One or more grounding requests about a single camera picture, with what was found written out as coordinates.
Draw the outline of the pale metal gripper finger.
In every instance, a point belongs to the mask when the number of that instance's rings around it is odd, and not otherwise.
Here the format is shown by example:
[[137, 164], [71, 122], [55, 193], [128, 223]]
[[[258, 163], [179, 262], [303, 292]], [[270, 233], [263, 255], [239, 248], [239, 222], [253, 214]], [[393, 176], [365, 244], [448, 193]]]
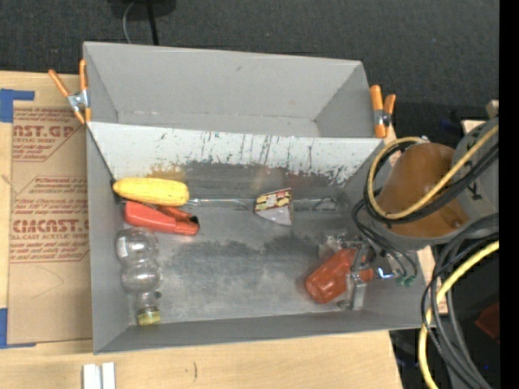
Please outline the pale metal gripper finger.
[[349, 239], [345, 234], [326, 234], [324, 237], [324, 254], [335, 254], [339, 250], [347, 250], [349, 248], [360, 249], [363, 241]]
[[359, 274], [350, 274], [345, 279], [346, 291], [338, 301], [341, 310], [361, 310], [367, 289], [367, 282]]

